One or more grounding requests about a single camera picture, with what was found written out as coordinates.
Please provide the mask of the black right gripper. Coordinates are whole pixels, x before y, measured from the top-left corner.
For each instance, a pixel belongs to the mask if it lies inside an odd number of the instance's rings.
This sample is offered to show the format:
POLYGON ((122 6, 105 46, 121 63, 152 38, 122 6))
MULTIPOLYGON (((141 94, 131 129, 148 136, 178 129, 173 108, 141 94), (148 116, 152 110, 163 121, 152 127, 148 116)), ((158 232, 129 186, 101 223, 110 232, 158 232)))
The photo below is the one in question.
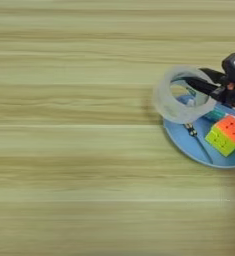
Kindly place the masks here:
POLYGON ((183 80, 196 91, 210 96, 221 104, 235 108, 235 80, 210 68, 201 68, 201 71, 207 75, 211 83, 196 77, 184 77, 183 80))

